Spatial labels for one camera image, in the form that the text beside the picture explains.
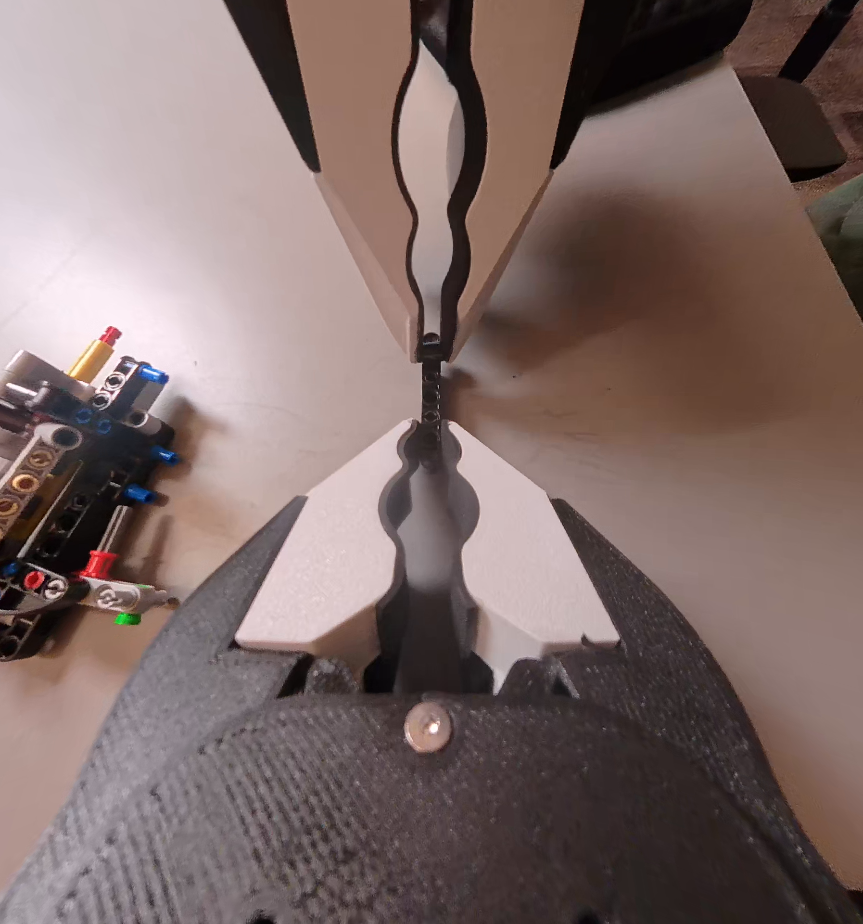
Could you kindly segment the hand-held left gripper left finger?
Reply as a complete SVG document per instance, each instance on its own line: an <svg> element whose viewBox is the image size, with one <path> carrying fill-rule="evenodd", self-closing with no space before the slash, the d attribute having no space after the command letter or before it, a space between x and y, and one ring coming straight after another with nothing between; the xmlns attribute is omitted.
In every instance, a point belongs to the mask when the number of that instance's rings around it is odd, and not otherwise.
<svg viewBox="0 0 863 924"><path fill-rule="evenodd" d="M376 657L377 606L393 586L396 548L381 494L402 470L395 425L306 495L235 641L245 650Z"/></svg>

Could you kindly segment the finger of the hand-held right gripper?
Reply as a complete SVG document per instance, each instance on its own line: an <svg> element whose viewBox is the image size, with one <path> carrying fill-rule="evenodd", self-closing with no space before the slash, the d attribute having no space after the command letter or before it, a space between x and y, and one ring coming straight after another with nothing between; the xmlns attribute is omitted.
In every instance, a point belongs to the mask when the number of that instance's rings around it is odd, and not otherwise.
<svg viewBox="0 0 863 924"><path fill-rule="evenodd" d="M453 250L440 333L447 359L468 340L552 175L584 5L451 4L448 60L464 140L447 206Z"/></svg>
<svg viewBox="0 0 863 924"><path fill-rule="evenodd" d="M407 1L287 3L319 170L315 181L393 339L418 360L418 217L398 130L417 37Z"/></svg>

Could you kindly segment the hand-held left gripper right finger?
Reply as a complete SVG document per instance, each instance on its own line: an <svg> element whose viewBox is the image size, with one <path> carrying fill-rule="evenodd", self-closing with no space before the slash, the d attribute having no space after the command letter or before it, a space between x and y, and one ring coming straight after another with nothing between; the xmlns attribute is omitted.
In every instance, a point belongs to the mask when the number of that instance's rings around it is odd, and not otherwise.
<svg viewBox="0 0 863 924"><path fill-rule="evenodd" d="M518 661L616 646L618 630L546 491L460 425L448 431L476 500L461 564L478 610L473 652L495 690Z"/></svg>

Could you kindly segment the black lego beam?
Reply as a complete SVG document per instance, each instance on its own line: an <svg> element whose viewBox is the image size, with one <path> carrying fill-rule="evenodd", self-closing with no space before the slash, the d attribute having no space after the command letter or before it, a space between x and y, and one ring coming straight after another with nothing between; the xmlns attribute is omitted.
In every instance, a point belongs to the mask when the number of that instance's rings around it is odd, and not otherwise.
<svg viewBox="0 0 863 924"><path fill-rule="evenodd" d="M421 406L416 440L420 465L434 472L442 466L442 379L443 350L437 333L425 333L419 344Z"/></svg>

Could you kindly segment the lego engine assembly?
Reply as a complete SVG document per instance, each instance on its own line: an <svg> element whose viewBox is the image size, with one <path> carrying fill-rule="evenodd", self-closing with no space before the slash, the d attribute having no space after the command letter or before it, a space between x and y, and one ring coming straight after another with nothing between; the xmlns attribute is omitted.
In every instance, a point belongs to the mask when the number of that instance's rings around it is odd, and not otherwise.
<svg viewBox="0 0 863 924"><path fill-rule="evenodd" d="M152 413L168 375L125 355L99 380L120 337L106 328L65 371L26 350L0 370L2 664L44 651L75 606L137 626L172 603L114 573L157 469L180 461Z"/></svg>

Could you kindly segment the black padded chair seat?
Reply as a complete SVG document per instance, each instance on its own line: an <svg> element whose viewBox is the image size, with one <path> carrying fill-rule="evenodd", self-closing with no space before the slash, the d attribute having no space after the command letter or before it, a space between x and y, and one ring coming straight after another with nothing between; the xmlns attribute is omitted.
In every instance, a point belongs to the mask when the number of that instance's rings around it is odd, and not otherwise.
<svg viewBox="0 0 863 924"><path fill-rule="evenodd" d="M580 119L608 111L675 81L736 39L751 1L659 1L629 4L627 23L587 46L586 101Z"/></svg>

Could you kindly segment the dark grey chair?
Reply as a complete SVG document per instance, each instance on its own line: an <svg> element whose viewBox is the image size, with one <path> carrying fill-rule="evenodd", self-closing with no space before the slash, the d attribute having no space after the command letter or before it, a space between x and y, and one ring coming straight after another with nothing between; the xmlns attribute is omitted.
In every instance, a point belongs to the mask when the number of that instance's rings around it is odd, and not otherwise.
<svg viewBox="0 0 863 924"><path fill-rule="evenodd" d="M829 1L775 76L741 76L739 82L792 183L835 172L846 152L817 99L805 86L853 15L857 1Z"/></svg>

